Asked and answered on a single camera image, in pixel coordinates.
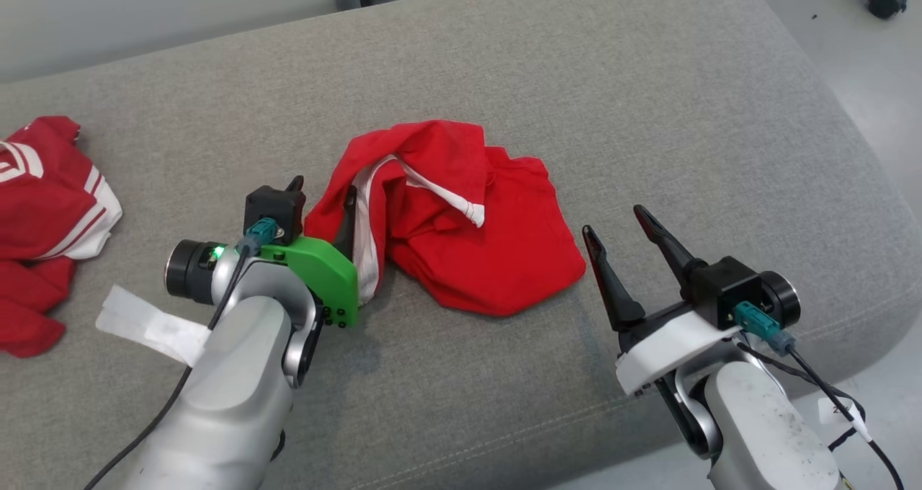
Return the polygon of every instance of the red cloth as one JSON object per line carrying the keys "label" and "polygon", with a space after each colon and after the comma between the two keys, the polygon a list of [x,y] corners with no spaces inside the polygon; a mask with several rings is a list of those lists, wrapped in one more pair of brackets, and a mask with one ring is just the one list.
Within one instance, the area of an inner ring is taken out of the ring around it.
{"label": "red cloth", "polygon": [[0,349],[19,357],[60,338],[63,325],[42,313],[67,297],[73,260],[96,256],[122,216],[73,145],[79,131],[66,117],[39,117],[0,142]]}
{"label": "red cloth", "polygon": [[76,264],[56,257],[31,268],[0,261],[0,349],[19,358],[50,349],[63,324],[43,316],[67,297]]}
{"label": "red cloth", "polygon": [[478,125],[408,123],[352,139],[307,235],[334,239],[353,184],[363,303],[385,257],[443,306],[489,316],[533,306],[586,270],[544,164],[488,148]]}

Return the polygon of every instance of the black cable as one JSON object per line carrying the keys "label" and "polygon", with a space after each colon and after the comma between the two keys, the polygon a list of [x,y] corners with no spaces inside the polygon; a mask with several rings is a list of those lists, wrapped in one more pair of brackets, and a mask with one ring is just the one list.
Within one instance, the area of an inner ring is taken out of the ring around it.
{"label": "black cable", "polygon": [[[752,349],[751,347],[747,345],[744,345],[741,342],[737,343],[737,347],[740,348],[744,352],[750,353],[750,355],[754,356],[755,358],[763,362],[770,363],[770,365],[773,365],[774,367],[780,369],[781,371],[784,371],[788,375],[793,375],[793,376],[797,376],[798,378],[803,378],[807,382],[810,382],[810,384],[813,384],[814,386],[819,387],[820,390],[823,391],[826,394],[826,396],[831,401],[833,401],[835,405],[837,405],[837,407],[839,408],[839,411],[842,412],[843,416],[849,419],[850,422],[852,422],[855,419],[855,417],[853,417],[851,412],[849,412],[849,409],[847,409],[846,406],[842,404],[842,401],[840,401],[840,399],[838,398],[840,396],[842,398],[849,398],[851,399],[851,401],[855,402],[855,407],[857,408],[857,410],[859,410],[862,420],[866,418],[867,415],[865,414],[864,407],[862,407],[862,405],[859,404],[859,402],[855,398],[850,397],[844,391],[840,391],[839,389],[826,384],[826,382],[824,382],[823,379],[820,378],[820,376],[817,375],[815,371],[813,371],[813,368],[810,367],[809,363],[807,363],[807,361],[805,361],[803,357],[800,356],[800,353],[798,353],[794,349],[793,346],[788,346],[787,352],[791,354],[791,357],[794,358],[794,360],[798,363],[798,365],[800,365],[801,368],[804,368],[804,371],[800,371],[789,365],[785,365],[783,362],[776,361],[773,358],[770,358],[766,355],[762,355],[760,352],[754,351],[754,349]],[[846,434],[841,435],[838,440],[833,441],[833,443],[829,445],[829,450],[834,450],[834,448],[839,447],[840,445],[844,443],[844,441],[849,439],[850,435],[853,435],[855,433],[856,433],[856,430],[854,428],[849,429],[849,431],[846,432]],[[867,444],[874,451],[874,453],[877,454],[877,457],[880,458],[881,461],[883,461],[883,464],[885,464],[885,467],[887,467],[887,471],[889,471],[890,477],[893,478],[893,483],[896,484],[897,490],[905,490],[905,487],[903,487],[903,480],[900,478],[900,474],[897,473],[896,467],[893,466],[893,463],[892,461],[890,461],[890,458],[887,457],[887,455],[883,453],[882,448],[880,448],[880,446],[874,440],[867,442]]]}
{"label": "black cable", "polygon": [[[243,264],[246,263],[245,260],[249,257],[250,246],[241,246],[240,249],[240,259],[237,260],[237,265],[233,269],[233,273],[230,274],[230,282],[228,283],[227,290],[224,290],[224,296],[221,297],[218,306],[215,308],[214,315],[211,315],[211,320],[208,321],[208,329],[214,329],[218,325],[218,319],[221,319],[221,314],[224,313],[224,308],[228,305],[228,300],[231,299],[231,292],[235,286],[237,286],[238,277],[240,277],[241,270],[243,270]],[[157,416],[154,417],[151,422],[149,422],[147,427],[144,427],[144,430],[141,431],[141,434],[138,435],[131,443],[129,443],[121,452],[115,455],[105,467],[102,467],[102,470],[99,470],[92,480],[89,480],[89,483],[83,487],[83,490],[90,490],[95,487],[99,481],[102,481],[102,478],[106,476],[109,471],[111,471],[119,461],[124,460],[132,450],[135,449],[151,432],[164,420],[164,417],[167,415],[167,412],[170,411],[172,404],[175,404],[176,398],[179,397],[180,392],[182,392],[182,387],[185,386],[185,381],[188,380],[189,375],[192,372],[191,366],[187,366],[184,371],[182,371],[182,376],[180,376],[179,381],[176,382],[176,388],[174,392],[170,395],[170,398],[167,399],[167,402],[164,404],[164,407],[160,412],[157,413]]]}
{"label": "black cable", "polygon": [[820,378],[820,376],[817,375],[815,371],[813,371],[813,368],[811,368],[809,363],[807,363],[807,361],[805,361],[803,357],[800,356],[800,353],[797,352],[794,346],[787,346],[787,352],[791,354],[791,358],[800,364],[801,368],[804,368],[804,371],[807,372],[807,375],[810,375],[810,378],[816,382],[816,385],[820,387],[820,391],[826,394],[826,398],[829,398],[831,401],[833,401],[833,404],[839,408],[839,411],[842,411],[843,417],[846,417],[846,420],[849,420],[850,422],[855,421],[855,416],[852,416],[849,408],[847,408],[845,404],[842,404],[842,401],[839,399],[836,393],[834,393],[832,389],[829,388],[829,384],[826,384],[826,382],[824,382],[823,379]]}
{"label": "black cable", "polygon": [[[797,369],[797,368],[795,368],[795,367],[793,368],[793,367],[787,365],[786,363],[783,363],[783,362],[780,362],[780,361],[777,361],[777,360],[771,358],[771,357],[768,356],[768,355],[763,355],[763,353],[760,353],[760,352],[755,351],[754,349],[752,349],[752,348],[751,348],[750,346],[748,346],[748,345],[744,345],[744,344],[742,344],[742,343],[738,343],[737,346],[738,346],[738,348],[740,348],[742,351],[747,352],[749,355],[752,355],[753,357],[759,359],[759,360],[762,361],[762,362],[768,363],[768,365],[773,365],[774,367],[780,369],[781,371],[784,371],[784,372],[787,373],[788,375],[797,376],[797,378],[801,378],[801,379],[803,379],[805,382],[807,382],[807,383],[809,383],[809,384],[811,384],[811,385],[814,385],[814,386],[817,385],[817,383],[816,383],[815,381],[813,381],[812,378],[810,378],[810,375],[807,375],[807,374],[804,373],[803,371],[800,371],[800,369]],[[856,408],[857,410],[859,410],[859,414],[861,415],[862,420],[867,421],[867,412],[865,411],[865,408],[864,408],[864,406],[861,404],[861,402],[857,401],[857,400],[855,399],[855,397],[849,395],[849,393],[847,393],[847,392],[841,391],[841,389],[839,389],[839,388],[837,388],[837,387],[830,386],[829,388],[830,388],[830,390],[831,390],[832,392],[836,393],[836,395],[837,395],[838,397],[840,397],[840,398],[848,398],[848,399],[850,399],[850,401],[855,402],[855,408]],[[856,433],[857,433],[857,431],[856,431],[855,429],[849,428],[849,430],[845,431],[842,435],[840,435],[839,438],[836,438],[836,441],[833,441],[832,443],[829,444],[829,450],[836,450],[836,448],[839,448],[840,446],[842,446],[842,444],[843,444],[846,440],[848,440],[850,437],[853,437],[853,435],[855,435]]]}

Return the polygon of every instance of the label tag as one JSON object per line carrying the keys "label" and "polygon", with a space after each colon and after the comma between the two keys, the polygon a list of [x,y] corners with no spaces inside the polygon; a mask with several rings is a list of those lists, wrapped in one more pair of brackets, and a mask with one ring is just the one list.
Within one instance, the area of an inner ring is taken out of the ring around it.
{"label": "label tag", "polygon": [[161,312],[118,285],[112,286],[102,303],[96,328],[144,344],[190,366],[195,366],[211,335],[207,326]]}
{"label": "label tag", "polygon": [[[855,409],[855,402],[850,401],[848,398],[840,398],[842,404],[846,406],[846,409],[849,410],[850,414],[856,419],[861,419],[859,412]],[[846,415],[842,414],[842,411],[839,411],[839,408],[833,404],[829,398],[823,397],[817,402],[817,405],[820,407],[820,423],[823,425],[829,424],[849,424],[849,421],[846,418]]]}

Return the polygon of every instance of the gray cushion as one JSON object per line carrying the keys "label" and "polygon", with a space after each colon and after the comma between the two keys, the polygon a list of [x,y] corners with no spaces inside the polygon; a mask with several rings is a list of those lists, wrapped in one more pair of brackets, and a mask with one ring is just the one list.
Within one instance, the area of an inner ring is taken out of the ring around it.
{"label": "gray cushion", "polygon": [[[207,319],[161,286],[176,241],[233,239],[260,184],[305,174],[318,199],[352,136],[403,121],[477,122],[544,159],[573,233],[595,226],[649,310],[678,289],[635,203],[705,259],[783,273],[831,380],[922,306],[915,222],[762,0],[399,1],[0,87],[2,132],[52,113],[83,125],[125,217],[53,312],[62,342],[0,360],[16,487],[82,484],[182,371],[94,328],[112,283]],[[591,276],[493,320],[389,270],[360,322],[323,334],[267,487],[533,488],[679,438],[658,396],[619,390]]]}

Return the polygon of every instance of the stitching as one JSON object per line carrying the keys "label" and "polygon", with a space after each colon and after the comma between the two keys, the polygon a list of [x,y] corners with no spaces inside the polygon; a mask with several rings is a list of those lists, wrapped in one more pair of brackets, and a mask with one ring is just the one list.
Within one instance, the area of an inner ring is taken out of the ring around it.
{"label": "stitching", "polygon": [[[918,287],[919,287],[920,285],[922,285],[922,277],[918,277],[918,279],[916,279],[916,281],[915,281],[913,284],[909,285],[909,287],[906,288],[906,290],[903,290],[901,293],[898,293],[898,294],[896,294],[895,296],[890,297],[889,299],[882,300],[882,302],[879,302],[879,303],[877,303],[877,304],[874,304],[872,307],[867,308],[867,309],[863,310],[863,311],[860,312],[860,313],[856,313],[856,315],[855,315],[855,316],[852,316],[851,318],[848,318],[848,319],[847,319],[847,318],[846,318],[846,319],[840,319],[840,320],[838,320],[838,321],[836,321],[836,322],[832,322],[832,323],[829,323],[829,324],[827,324],[827,325],[824,325],[824,326],[822,326],[822,327],[819,328],[819,329],[814,329],[813,332],[806,333],[806,334],[802,335],[801,338],[803,338],[803,339],[812,339],[812,338],[814,338],[814,337],[816,337],[816,336],[832,334],[832,333],[834,333],[834,332],[837,332],[837,331],[840,330],[840,329],[846,328],[846,326],[853,325],[853,324],[855,324],[856,322],[859,322],[859,323],[860,323],[860,322],[867,321],[867,319],[870,319],[870,317],[866,316],[868,313],[874,312],[875,310],[879,309],[879,308],[882,307],[882,306],[888,306],[888,304],[892,303],[894,300],[901,299],[901,298],[903,298],[903,296],[906,296],[906,294],[908,294],[908,293],[915,292],[915,291],[918,289]],[[521,430],[515,431],[515,432],[513,432],[513,433],[504,435],[503,437],[497,437],[497,438],[494,438],[494,440],[490,440],[490,441],[487,441],[487,442],[484,442],[484,443],[480,443],[480,444],[477,444],[477,445],[475,445],[475,446],[473,446],[473,447],[465,448],[464,450],[458,450],[457,452],[454,452],[454,453],[452,453],[452,454],[448,454],[447,456],[442,456],[442,457],[440,457],[440,458],[435,458],[435,460],[427,461],[427,463],[418,464],[418,465],[416,465],[416,466],[410,467],[410,468],[405,469],[405,470],[402,470],[402,471],[396,471],[396,473],[392,473],[392,474],[390,474],[389,476],[379,477],[378,479],[375,479],[374,481],[369,481],[369,483],[363,483],[363,484],[360,484],[359,486],[353,486],[353,487],[352,487],[352,490],[359,490],[359,488],[363,488],[363,487],[366,487],[366,486],[371,486],[372,484],[381,483],[381,481],[386,481],[386,480],[388,480],[388,479],[393,479],[393,478],[395,478],[395,477],[402,476],[402,475],[405,474],[405,473],[411,473],[411,471],[415,471],[415,470],[421,469],[421,468],[423,468],[423,467],[428,467],[429,465],[432,465],[432,464],[435,464],[435,463],[440,463],[440,461],[450,460],[450,458],[455,458],[455,457],[457,457],[457,456],[461,456],[461,455],[463,455],[463,454],[465,454],[465,453],[467,453],[467,452],[470,452],[471,450],[477,450],[478,448],[487,447],[487,446],[490,446],[490,445],[492,445],[492,444],[494,444],[494,443],[497,443],[497,442],[500,442],[500,441],[503,441],[503,440],[507,440],[507,439],[510,438],[510,437],[514,437],[514,435],[520,435],[520,434],[523,434],[523,433],[527,433],[527,432],[529,432],[529,431],[533,431],[534,429],[543,427],[544,425],[551,424],[551,422],[560,422],[560,421],[566,420],[567,418],[575,417],[577,414],[583,414],[584,412],[587,412],[587,411],[590,411],[590,410],[594,410],[594,409],[597,409],[597,408],[599,408],[599,407],[605,407],[605,406],[609,406],[609,405],[612,405],[612,404],[618,404],[618,402],[632,401],[633,399],[634,399],[634,398],[631,398],[631,397],[611,398],[611,399],[608,399],[608,401],[603,401],[601,404],[590,405],[589,407],[582,408],[582,409],[577,410],[577,411],[569,412],[569,414],[564,414],[564,415],[562,415],[562,416],[558,416],[557,418],[552,418],[552,419],[550,419],[550,420],[547,420],[547,421],[544,421],[544,422],[540,422],[540,424],[531,425],[531,427],[526,427],[526,428],[524,428],[524,429],[521,429]],[[509,445],[513,445],[514,443],[518,443],[518,442],[520,442],[520,441],[522,441],[522,440],[526,440],[528,437],[534,437],[535,435],[539,435],[539,434],[543,434],[543,433],[545,433],[545,432],[549,432],[549,431],[553,431],[553,430],[560,429],[560,428],[563,428],[563,427],[567,427],[568,425],[571,425],[571,424],[576,424],[576,422],[586,420],[586,419],[588,419],[588,418],[590,418],[590,417],[595,417],[597,414],[603,414],[603,413],[606,412],[606,411],[616,409],[616,408],[618,408],[618,407],[620,407],[620,406],[621,406],[621,405],[613,405],[612,407],[610,407],[610,409],[602,409],[602,410],[600,410],[600,411],[590,412],[590,414],[587,414],[585,417],[584,417],[584,416],[581,416],[581,417],[577,418],[576,420],[573,420],[573,421],[570,421],[570,422],[564,422],[564,424],[557,424],[557,425],[554,425],[554,427],[547,428],[546,430],[542,430],[542,431],[537,431],[537,432],[534,433],[534,434],[525,435],[524,437],[517,438],[516,440],[510,441],[510,442],[507,442],[507,443],[504,443],[504,444],[502,444],[502,445],[498,445],[497,447],[489,448],[488,450],[484,450],[484,451],[482,451],[482,452],[478,452],[477,454],[472,454],[472,455],[467,456],[467,457],[465,457],[465,458],[461,458],[461,460],[454,460],[454,461],[451,461],[451,463],[447,463],[447,464],[444,464],[444,465],[441,465],[441,466],[438,466],[438,467],[434,467],[434,468],[431,468],[431,469],[422,471],[421,473],[413,474],[412,476],[405,477],[405,478],[403,478],[403,479],[401,479],[401,480],[391,481],[391,483],[385,484],[384,486],[379,486],[379,487],[378,487],[378,490],[382,490],[383,488],[387,488],[387,487],[389,487],[389,486],[394,486],[395,484],[403,483],[403,481],[409,481],[409,480],[411,480],[411,479],[415,479],[415,478],[424,476],[424,474],[432,473],[432,471],[438,471],[438,470],[442,470],[442,469],[444,469],[444,468],[450,467],[450,466],[455,465],[455,464],[458,464],[458,463],[464,463],[464,461],[471,460],[471,458],[480,457],[480,456],[482,456],[482,455],[484,455],[484,454],[488,454],[488,453],[490,453],[490,452],[493,452],[494,450],[500,450],[500,448],[507,447],[507,446],[509,446]]]}
{"label": "stitching", "polygon": [[483,443],[478,443],[477,445],[475,445],[475,446],[473,446],[473,447],[468,447],[468,448],[464,448],[464,450],[458,450],[457,452],[452,452],[451,454],[448,454],[447,456],[442,456],[442,457],[440,457],[440,458],[435,458],[435,460],[426,461],[425,463],[418,464],[418,465],[416,465],[416,466],[410,467],[410,468],[405,469],[405,470],[402,470],[402,471],[396,471],[395,473],[389,474],[389,476],[379,477],[378,479],[375,479],[374,481],[368,481],[368,483],[363,483],[363,484],[360,484],[359,486],[353,486],[353,487],[352,487],[352,490],[359,490],[359,488],[364,488],[364,487],[366,487],[366,486],[371,486],[371,484],[381,483],[381,481],[386,481],[386,480],[388,480],[388,479],[393,479],[393,478],[395,478],[396,476],[402,476],[402,475],[405,474],[405,473],[410,473],[411,471],[418,470],[418,469],[421,469],[421,468],[423,468],[423,467],[428,467],[429,465],[438,463],[439,461],[449,460],[449,458],[455,458],[455,457],[457,457],[457,456],[460,456],[461,454],[465,454],[465,453],[467,453],[467,452],[470,452],[471,450],[477,450],[478,448],[487,447],[488,445],[492,445],[492,444],[494,444],[494,443],[496,443],[496,442],[498,442],[498,441],[507,440],[508,438],[513,437],[514,435],[520,435],[521,433],[527,433],[527,432],[532,431],[532,430],[534,430],[534,429],[537,429],[537,428],[540,428],[540,427],[544,427],[544,425],[552,424],[553,422],[559,422],[559,421],[562,421],[562,420],[566,420],[567,418],[575,417],[577,414],[582,414],[583,412],[590,411],[590,410],[593,410],[593,409],[597,409],[597,408],[599,408],[599,407],[604,407],[604,406],[606,406],[606,405],[616,404],[616,403],[619,402],[619,401],[626,401],[626,399],[628,399],[628,398],[627,398],[627,397],[621,397],[621,398],[611,398],[611,399],[607,399],[606,401],[600,402],[600,404],[590,405],[589,407],[585,407],[585,408],[582,408],[582,409],[579,409],[579,410],[576,410],[576,411],[568,412],[567,414],[564,414],[564,415],[562,415],[562,416],[558,416],[557,418],[551,418],[550,420],[540,422],[540,424],[530,425],[530,427],[526,427],[526,428],[524,428],[524,429],[520,429],[520,430],[511,432],[511,433],[509,433],[509,434],[507,434],[507,435],[504,435],[503,437],[493,438],[493,440],[486,441],[486,442],[483,442]]}
{"label": "stitching", "polygon": [[[451,461],[451,463],[445,463],[444,465],[441,465],[441,466],[438,466],[438,467],[434,467],[434,468],[431,468],[431,469],[429,469],[429,470],[422,471],[421,473],[415,473],[415,474],[413,474],[412,476],[405,477],[405,478],[403,478],[403,479],[398,479],[397,481],[391,481],[391,483],[385,484],[384,486],[378,486],[377,490],[383,490],[383,488],[387,488],[387,487],[389,487],[389,486],[394,486],[395,484],[404,483],[404,481],[409,481],[409,480],[411,480],[411,479],[416,479],[416,478],[418,478],[418,477],[425,476],[425,474],[432,473],[432,471],[440,471],[440,470],[445,469],[445,468],[448,468],[448,467],[450,467],[450,466],[452,466],[452,465],[457,465],[458,463],[464,463],[464,462],[467,461],[467,460],[473,460],[473,458],[478,458],[478,457],[480,457],[480,456],[483,456],[484,454],[489,454],[489,453],[491,453],[491,452],[500,450],[501,448],[509,447],[510,445],[514,445],[514,444],[519,443],[519,442],[521,442],[521,441],[528,440],[528,438],[530,438],[530,437],[536,437],[536,435],[544,434],[544,433],[547,433],[547,432],[550,432],[550,431],[555,431],[555,430],[557,430],[557,429],[562,429],[562,428],[564,428],[564,427],[569,427],[570,425],[577,424],[577,422],[582,422],[583,420],[587,420],[587,419],[589,419],[589,418],[598,417],[600,414],[605,414],[605,413],[608,412],[608,411],[614,411],[614,410],[618,409],[619,407],[623,407],[624,405],[628,404],[627,401],[629,401],[630,399],[633,399],[633,398],[616,398],[616,399],[610,399],[609,401],[606,401],[606,402],[604,402],[603,404],[597,404],[597,405],[593,405],[593,406],[591,406],[591,407],[587,407],[587,408],[585,408],[585,409],[583,409],[583,410],[580,410],[580,411],[577,411],[577,412],[571,412],[570,415],[573,415],[573,414],[579,414],[579,412],[582,412],[582,411],[587,411],[587,410],[589,410],[589,409],[599,407],[599,406],[601,406],[601,405],[607,406],[606,408],[603,408],[603,409],[599,409],[599,410],[590,412],[590,414],[586,414],[585,416],[580,416],[579,418],[576,418],[576,419],[574,419],[574,420],[570,420],[569,422],[563,422],[562,424],[556,424],[556,425],[554,425],[554,427],[549,427],[549,428],[544,429],[544,430],[536,431],[536,432],[534,432],[533,434],[530,434],[530,435],[524,435],[523,437],[518,437],[518,438],[516,438],[515,440],[506,442],[506,443],[501,444],[501,445],[498,445],[498,446],[496,446],[496,447],[488,448],[487,450],[480,451],[480,452],[478,452],[478,453],[476,453],[476,454],[471,454],[470,456],[467,456],[467,457],[465,457],[465,458],[460,458],[460,460],[454,460],[454,461]],[[551,421],[551,422],[557,422],[557,421],[562,420],[563,418],[564,418],[564,417],[562,416],[562,417],[555,418],[554,420],[550,420],[550,421]],[[513,434],[510,434],[510,435],[520,434],[520,433],[522,433],[523,431],[527,431],[527,430],[529,430],[529,429],[534,429],[534,428],[536,428],[536,427],[538,427],[538,426],[539,426],[539,425],[533,425],[533,427],[528,427],[527,429],[523,429],[522,431],[518,431],[517,433],[513,433]],[[496,440],[491,440],[491,441],[488,442],[488,443],[495,443],[495,442],[500,441],[500,440],[503,440],[503,438],[496,438]],[[448,458],[457,456],[457,455],[460,454],[460,453],[461,453],[461,452],[457,452],[457,453],[455,453],[455,454],[451,454],[451,456],[448,456]],[[432,464],[432,463],[435,463],[435,461],[429,461],[429,463],[426,463],[426,464]],[[383,479],[390,479],[390,478],[395,477],[395,476],[398,476],[398,474],[393,474],[392,476],[384,477],[384,478],[382,478],[381,480],[383,480]],[[373,484],[373,483],[374,483],[374,481],[373,481],[372,483],[365,483],[365,484],[362,484],[362,486],[368,486],[368,484]],[[362,486],[356,486],[356,487],[353,488],[352,490],[357,490],[358,488],[360,488],[360,487],[362,487]]]}

